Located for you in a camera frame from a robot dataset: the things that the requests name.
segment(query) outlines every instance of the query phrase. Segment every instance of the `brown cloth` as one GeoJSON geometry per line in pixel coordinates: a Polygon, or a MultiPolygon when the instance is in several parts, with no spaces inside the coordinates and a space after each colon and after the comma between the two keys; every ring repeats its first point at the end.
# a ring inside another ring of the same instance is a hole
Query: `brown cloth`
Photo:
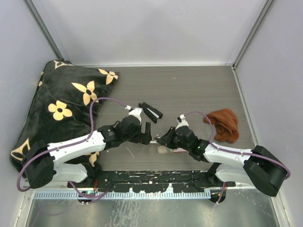
{"type": "Polygon", "coordinates": [[[230,143],[237,141],[240,136],[238,131],[238,118],[232,110],[217,110],[209,113],[206,116],[216,127],[216,140],[228,141],[230,143]]]}

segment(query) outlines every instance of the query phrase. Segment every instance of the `metal frame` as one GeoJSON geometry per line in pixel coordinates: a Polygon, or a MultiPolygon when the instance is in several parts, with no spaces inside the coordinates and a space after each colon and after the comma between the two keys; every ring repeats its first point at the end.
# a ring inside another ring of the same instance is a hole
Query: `metal frame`
{"type": "Polygon", "coordinates": [[[100,67],[167,67],[167,66],[233,66],[232,63],[201,63],[201,64],[128,64],[128,65],[81,65],[90,68],[100,67]]]}
{"type": "Polygon", "coordinates": [[[284,206],[283,202],[283,196],[281,195],[281,192],[278,193],[278,195],[274,198],[271,198],[274,209],[276,212],[276,217],[278,218],[278,222],[281,227],[290,227],[290,221],[287,216],[286,207],[284,206]]]}
{"type": "MultiPolygon", "coordinates": [[[[133,192],[131,189],[129,192],[109,192],[102,200],[182,200],[182,199],[210,199],[211,192],[209,189],[205,189],[204,192],[189,192],[189,193],[174,193],[173,187],[170,186],[165,192],[162,193],[144,193],[133,192]]],[[[75,190],[62,190],[62,191],[36,191],[34,199],[38,200],[89,200],[80,197],[75,190]]]]}
{"type": "Polygon", "coordinates": [[[18,217],[16,219],[15,227],[24,227],[32,207],[35,191],[29,190],[25,193],[21,208],[18,212],[18,217]]]}
{"type": "Polygon", "coordinates": [[[244,92],[243,92],[243,88],[242,88],[242,84],[241,84],[241,81],[240,81],[238,71],[234,67],[232,67],[232,71],[233,71],[233,74],[235,76],[235,81],[236,81],[236,84],[237,84],[237,87],[238,87],[238,91],[239,91],[239,94],[240,94],[240,98],[241,98],[241,101],[242,101],[242,105],[243,105],[243,109],[244,109],[244,112],[245,112],[245,115],[246,115],[246,119],[247,119],[248,125],[250,127],[252,140],[254,142],[254,145],[259,145],[257,135],[256,135],[256,132],[254,130],[252,120],[251,120],[251,117],[250,117],[250,112],[248,110],[246,98],[244,96],[244,92]]]}
{"type": "Polygon", "coordinates": [[[46,38],[49,46],[53,50],[54,54],[58,59],[63,58],[58,46],[56,45],[55,41],[53,40],[49,30],[47,29],[44,21],[42,20],[40,14],[38,13],[38,10],[36,9],[35,5],[33,4],[32,0],[24,0],[28,10],[32,14],[33,18],[35,19],[36,23],[38,24],[42,34],[46,38]]]}
{"type": "Polygon", "coordinates": [[[255,24],[253,25],[249,35],[247,36],[244,45],[242,46],[236,60],[235,63],[233,64],[233,68],[237,69],[240,61],[242,60],[245,52],[247,51],[251,41],[253,40],[253,38],[255,37],[255,35],[257,34],[258,30],[260,29],[266,15],[269,13],[270,9],[272,8],[272,6],[274,5],[276,0],[267,0],[255,22],[255,24]]]}

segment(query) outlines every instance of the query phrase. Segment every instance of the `black cushion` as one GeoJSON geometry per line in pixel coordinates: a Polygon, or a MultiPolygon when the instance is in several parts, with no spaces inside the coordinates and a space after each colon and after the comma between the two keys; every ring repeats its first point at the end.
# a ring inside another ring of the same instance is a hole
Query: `black cushion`
{"type": "MultiPolygon", "coordinates": [[[[10,161],[20,172],[21,161],[38,140],[57,143],[90,133],[89,105],[97,97],[107,97],[118,73],[72,65],[54,60],[46,64],[38,83],[27,121],[11,151],[10,161]]],[[[93,106],[94,122],[103,101],[93,106]]],[[[69,161],[87,162],[95,167],[98,152],[69,161]]]]}

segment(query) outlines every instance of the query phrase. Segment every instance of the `gray tabletop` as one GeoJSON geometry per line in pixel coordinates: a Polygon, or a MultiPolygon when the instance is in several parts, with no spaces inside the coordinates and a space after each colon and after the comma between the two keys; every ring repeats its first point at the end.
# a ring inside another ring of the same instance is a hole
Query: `gray tabletop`
{"type": "MultiPolygon", "coordinates": [[[[119,81],[110,97],[132,107],[146,102],[163,113],[157,124],[151,123],[153,137],[164,135],[176,118],[190,111],[212,111],[230,108],[239,119],[240,138],[231,144],[217,142],[235,148],[253,148],[250,129],[244,113],[238,88],[231,67],[115,67],[103,68],[120,72],[119,81]]],[[[97,127],[114,124],[127,116],[119,104],[106,101],[97,120],[97,127]]],[[[142,114],[143,124],[151,120],[142,114]]],[[[211,133],[202,116],[187,117],[189,127],[196,136],[207,139],[211,133]]],[[[158,154],[158,145],[148,146],[123,143],[118,148],[102,151],[98,162],[104,170],[207,170],[208,163],[195,161],[188,154],[158,154]]]]}

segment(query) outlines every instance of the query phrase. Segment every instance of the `yellow flower print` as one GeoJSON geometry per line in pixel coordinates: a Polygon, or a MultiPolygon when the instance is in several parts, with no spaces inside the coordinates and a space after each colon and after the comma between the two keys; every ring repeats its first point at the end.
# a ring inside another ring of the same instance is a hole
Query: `yellow flower print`
{"type": "Polygon", "coordinates": [[[102,74],[107,75],[106,85],[110,84],[113,81],[114,78],[118,79],[118,76],[115,74],[115,72],[106,72],[105,70],[101,70],[101,69],[99,69],[99,72],[101,72],[102,74]]]}
{"type": "Polygon", "coordinates": [[[55,69],[60,67],[60,66],[66,66],[66,65],[69,65],[69,66],[73,66],[72,64],[69,64],[69,63],[64,63],[62,61],[54,61],[55,62],[55,69]]]}
{"type": "Polygon", "coordinates": [[[85,155],[90,155],[89,163],[91,164],[92,167],[95,167],[95,161],[97,160],[99,154],[100,151],[95,152],[93,155],[91,153],[85,154],[85,155]]]}
{"type": "Polygon", "coordinates": [[[10,155],[12,155],[17,160],[22,161],[23,158],[24,158],[23,148],[25,146],[27,146],[27,151],[29,151],[30,150],[30,146],[29,146],[29,140],[28,140],[28,138],[27,138],[27,140],[20,147],[18,147],[17,149],[12,150],[11,153],[10,153],[10,155]]]}
{"type": "Polygon", "coordinates": [[[95,90],[95,82],[92,80],[87,84],[85,87],[82,84],[77,83],[71,83],[77,88],[80,92],[83,92],[83,102],[85,105],[88,105],[90,102],[90,99],[95,100],[97,98],[97,95],[93,92],[95,90]]]}
{"type": "Polygon", "coordinates": [[[72,112],[69,109],[66,109],[67,104],[57,100],[56,104],[50,103],[48,106],[49,112],[53,113],[53,118],[56,121],[61,121],[63,117],[71,117],[72,112]]]}

